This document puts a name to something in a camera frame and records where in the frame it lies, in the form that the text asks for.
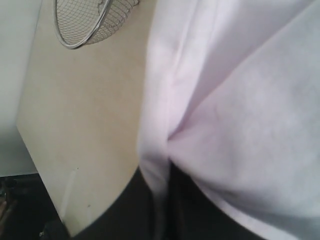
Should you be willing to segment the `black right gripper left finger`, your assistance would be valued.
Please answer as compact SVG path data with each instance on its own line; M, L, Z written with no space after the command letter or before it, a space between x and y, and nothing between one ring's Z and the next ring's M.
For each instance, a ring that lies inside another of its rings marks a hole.
M139 168L114 203L73 240L152 240L154 203Z

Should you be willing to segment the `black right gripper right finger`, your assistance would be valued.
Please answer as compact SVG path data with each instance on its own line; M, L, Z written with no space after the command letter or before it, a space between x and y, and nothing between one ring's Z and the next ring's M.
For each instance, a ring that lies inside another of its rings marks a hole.
M261 240L216 207L192 179L170 167L167 236L170 240Z

